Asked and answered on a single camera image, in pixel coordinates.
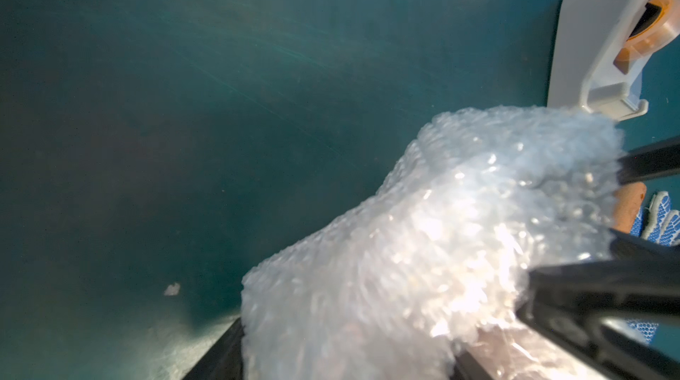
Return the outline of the clear bubble wrap sheet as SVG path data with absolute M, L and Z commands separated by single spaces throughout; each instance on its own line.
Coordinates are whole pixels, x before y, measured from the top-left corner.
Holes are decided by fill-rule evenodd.
M 546 107 L 436 116 L 374 196 L 243 281 L 249 379 L 596 372 L 515 317 L 533 268 L 607 259 L 623 132 Z

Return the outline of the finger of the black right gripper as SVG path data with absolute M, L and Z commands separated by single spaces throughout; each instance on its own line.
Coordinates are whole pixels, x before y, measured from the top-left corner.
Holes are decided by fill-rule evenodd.
M 617 173 L 620 185 L 676 176 L 680 169 L 680 137 L 632 150 L 619 160 Z
M 679 322 L 679 249 L 617 231 L 611 261 L 537 268 L 517 309 L 533 330 L 609 379 L 677 379 L 678 361 L 605 324 Z

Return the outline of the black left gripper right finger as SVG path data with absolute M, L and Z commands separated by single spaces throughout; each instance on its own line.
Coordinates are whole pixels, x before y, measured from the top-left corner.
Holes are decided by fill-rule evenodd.
M 492 380 L 493 377 L 468 352 L 461 353 L 454 364 L 451 380 Z

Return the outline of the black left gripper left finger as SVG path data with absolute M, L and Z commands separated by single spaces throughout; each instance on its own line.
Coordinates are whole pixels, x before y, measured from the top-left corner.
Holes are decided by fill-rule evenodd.
M 244 327 L 237 318 L 183 380 L 243 380 Z

